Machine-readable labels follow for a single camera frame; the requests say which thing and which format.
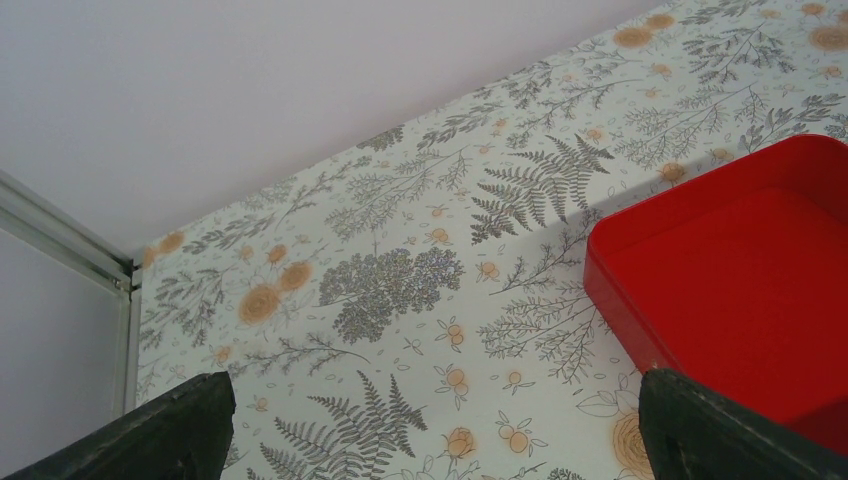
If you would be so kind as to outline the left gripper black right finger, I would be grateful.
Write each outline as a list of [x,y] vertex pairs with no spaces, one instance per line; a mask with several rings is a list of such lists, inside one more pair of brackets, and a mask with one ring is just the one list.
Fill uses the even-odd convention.
[[639,431],[656,479],[845,479],[847,457],[672,369],[642,377]]

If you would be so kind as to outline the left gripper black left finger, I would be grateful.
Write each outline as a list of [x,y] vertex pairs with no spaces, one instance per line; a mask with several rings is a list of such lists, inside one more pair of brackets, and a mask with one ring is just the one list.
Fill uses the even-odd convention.
[[234,434],[230,375],[199,374],[9,479],[219,479]]

